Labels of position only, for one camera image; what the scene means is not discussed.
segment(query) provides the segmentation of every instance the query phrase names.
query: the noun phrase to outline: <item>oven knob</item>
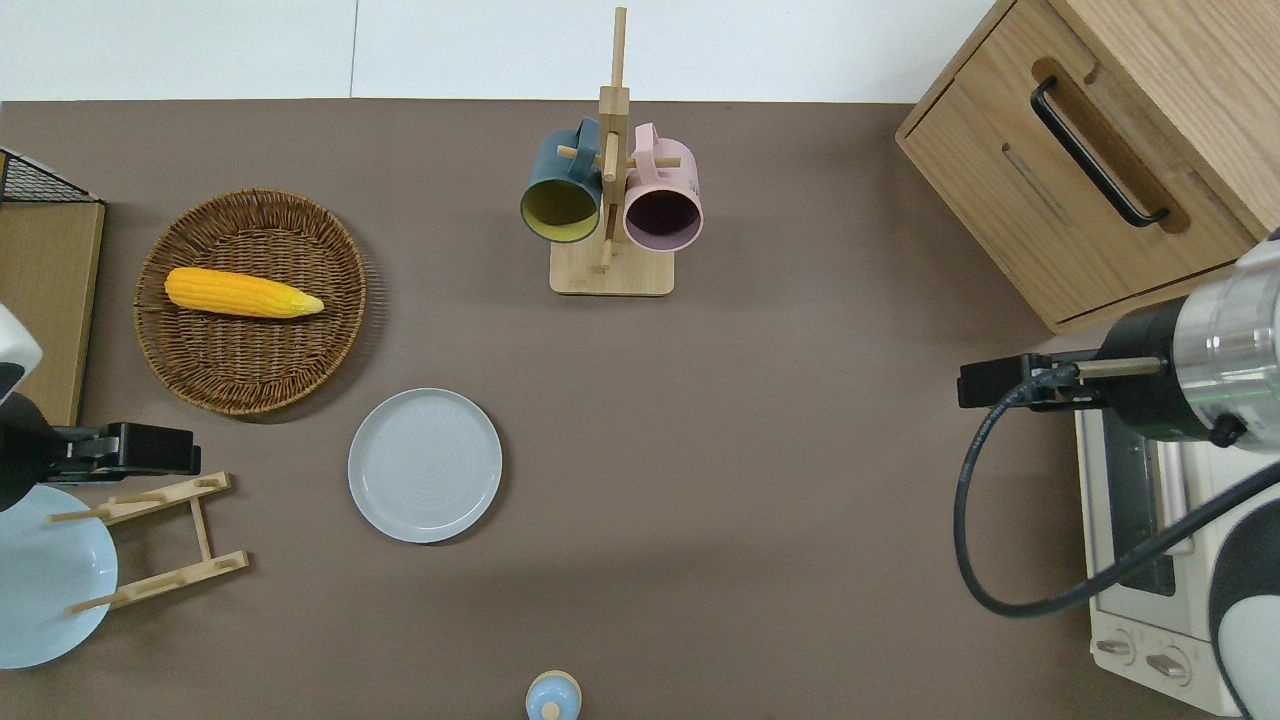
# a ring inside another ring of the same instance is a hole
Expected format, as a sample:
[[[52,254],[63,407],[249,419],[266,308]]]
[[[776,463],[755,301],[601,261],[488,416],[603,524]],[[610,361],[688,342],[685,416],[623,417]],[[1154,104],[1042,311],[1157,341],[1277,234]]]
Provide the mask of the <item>oven knob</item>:
[[[1148,655],[1147,665],[1176,685],[1187,685],[1192,682],[1190,662],[1176,647],[1166,647],[1165,652],[1160,655]]]
[[[1106,639],[1093,643],[1093,647],[1098,648],[1100,652],[1106,652],[1107,655],[1133,655],[1133,648],[1121,639]]]
[[[1133,639],[1124,630],[1115,630],[1105,641],[1096,641],[1093,647],[1098,652],[1114,655],[1123,660],[1125,665],[1133,665]]]

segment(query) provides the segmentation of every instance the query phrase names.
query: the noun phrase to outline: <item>yellow corn cob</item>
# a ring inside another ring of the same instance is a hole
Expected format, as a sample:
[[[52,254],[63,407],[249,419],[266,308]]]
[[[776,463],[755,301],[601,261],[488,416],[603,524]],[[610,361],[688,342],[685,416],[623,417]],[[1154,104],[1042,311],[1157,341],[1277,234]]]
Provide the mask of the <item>yellow corn cob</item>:
[[[164,281],[169,300],[192,310],[252,318],[297,318],[324,310],[324,302],[296,287],[204,268],[174,268]]]

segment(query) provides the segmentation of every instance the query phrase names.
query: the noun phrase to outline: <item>wicker basket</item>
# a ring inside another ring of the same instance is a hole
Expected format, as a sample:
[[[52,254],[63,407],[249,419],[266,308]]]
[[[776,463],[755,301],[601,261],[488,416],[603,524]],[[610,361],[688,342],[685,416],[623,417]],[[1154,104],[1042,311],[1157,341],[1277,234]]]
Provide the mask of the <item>wicker basket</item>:
[[[314,295],[325,309],[292,319],[178,307],[169,270],[257,275]],[[142,354],[174,395],[205,410],[253,415],[311,395],[347,357],[365,318],[365,264],[333,213],[279,190],[242,190],[188,210],[151,250],[133,299]]]

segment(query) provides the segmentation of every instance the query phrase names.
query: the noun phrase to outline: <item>black cable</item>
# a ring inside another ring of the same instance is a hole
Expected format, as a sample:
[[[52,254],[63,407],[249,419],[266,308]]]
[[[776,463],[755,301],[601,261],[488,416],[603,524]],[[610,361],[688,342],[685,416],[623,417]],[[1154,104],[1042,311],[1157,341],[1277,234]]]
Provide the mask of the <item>black cable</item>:
[[[1178,523],[1165,528],[1160,533],[1156,533],[1135,546],[1106,570],[1096,573],[1092,578],[1069,588],[1065,592],[1046,600],[1025,603],[996,600],[982,587],[982,583],[979,583],[978,578],[974,575],[973,565],[969,562],[969,544],[965,542],[965,506],[969,500],[969,484],[973,479],[974,465],[978,462],[978,454],[982,452],[982,446],[987,442],[987,436],[991,434],[992,428],[996,425],[996,420],[998,420],[1005,411],[1016,405],[1019,400],[1023,400],[1024,393],[1025,397],[1032,397],[1032,393],[1039,388],[1068,384],[1078,375],[1079,369],[1075,365],[1064,364],[1052,370],[1041,373],[1039,375],[1036,375],[1034,378],[1009,391],[1009,393],[1005,395],[1005,397],[1002,397],[989,413],[987,413],[987,418],[982,421],[982,425],[978,427],[978,432],[973,436],[973,442],[969,443],[969,451],[965,452],[964,456],[964,464],[960,466],[960,478],[956,484],[956,503],[952,520],[956,564],[960,565],[960,575],[964,578],[964,584],[969,588],[969,594],[982,603],[983,607],[991,610],[996,615],[1004,615],[1005,618],[1039,618],[1075,607],[1076,605],[1088,601],[1091,597],[1128,578],[1135,570],[1155,560],[1160,553],[1187,539],[1192,536],[1192,533],[1221,518],[1242,502],[1252,498],[1271,486],[1280,483],[1280,462],[1275,462],[1231,486],[1204,505],[1192,510]]]

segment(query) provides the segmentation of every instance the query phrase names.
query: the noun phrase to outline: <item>pink mug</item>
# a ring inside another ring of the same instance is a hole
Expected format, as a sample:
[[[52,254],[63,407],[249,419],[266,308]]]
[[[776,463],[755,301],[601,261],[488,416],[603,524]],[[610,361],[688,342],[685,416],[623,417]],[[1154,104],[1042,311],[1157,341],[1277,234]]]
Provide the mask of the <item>pink mug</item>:
[[[658,168],[655,158],[680,158],[680,167]],[[657,252],[689,247],[703,232],[694,154],[677,140],[659,140],[653,123],[645,123],[636,127],[635,159],[622,200],[627,237]]]

